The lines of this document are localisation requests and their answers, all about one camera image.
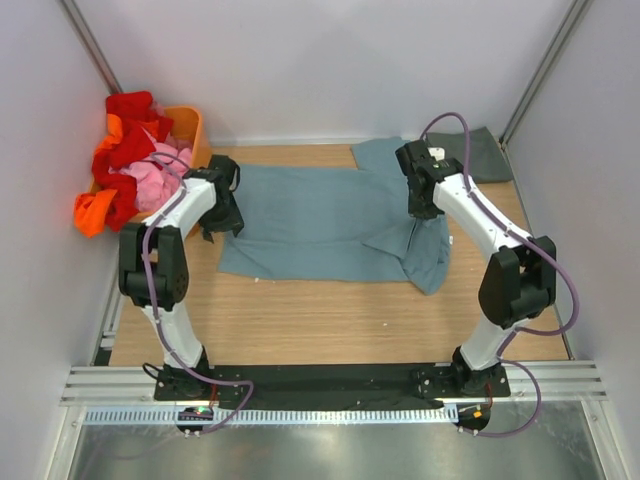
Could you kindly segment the blue-grey t shirt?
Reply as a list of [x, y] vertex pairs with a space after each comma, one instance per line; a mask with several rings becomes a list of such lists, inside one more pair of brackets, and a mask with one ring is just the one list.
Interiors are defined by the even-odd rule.
[[228, 234], [220, 271], [269, 280], [411, 282], [426, 295], [445, 282], [447, 220], [408, 214], [395, 157], [400, 137], [356, 144], [356, 168], [245, 164], [235, 199], [245, 226]]

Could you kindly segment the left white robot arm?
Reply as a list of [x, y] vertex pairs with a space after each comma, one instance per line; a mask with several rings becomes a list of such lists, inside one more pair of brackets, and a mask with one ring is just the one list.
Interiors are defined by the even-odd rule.
[[190, 282], [185, 241], [194, 229], [207, 241], [215, 233], [243, 230], [234, 198], [241, 170], [225, 155], [213, 155], [206, 167], [183, 174], [177, 167], [184, 163], [174, 155], [154, 152], [150, 162], [176, 179], [178, 189], [155, 213], [120, 230], [119, 290], [149, 319], [162, 346], [163, 365], [143, 365], [156, 381], [154, 399], [203, 400], [220, 383], [212, 380], [185, 303]]

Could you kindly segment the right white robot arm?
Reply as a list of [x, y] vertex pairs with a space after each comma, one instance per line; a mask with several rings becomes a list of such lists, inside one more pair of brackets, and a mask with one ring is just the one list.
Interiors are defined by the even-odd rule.
[[478, 291], [482, 311], [471, 336], [452, 356], [449, 382], [461, 396], [480, 396], [498, 376], [506, 346], [555, 302], [556, 246], [510, 221], [464, 174], [454, 158], [437, 159], [424, 141], [395, 151], [407, 179], [408, 212], [421, 220], [447, 214], [487, 260]]

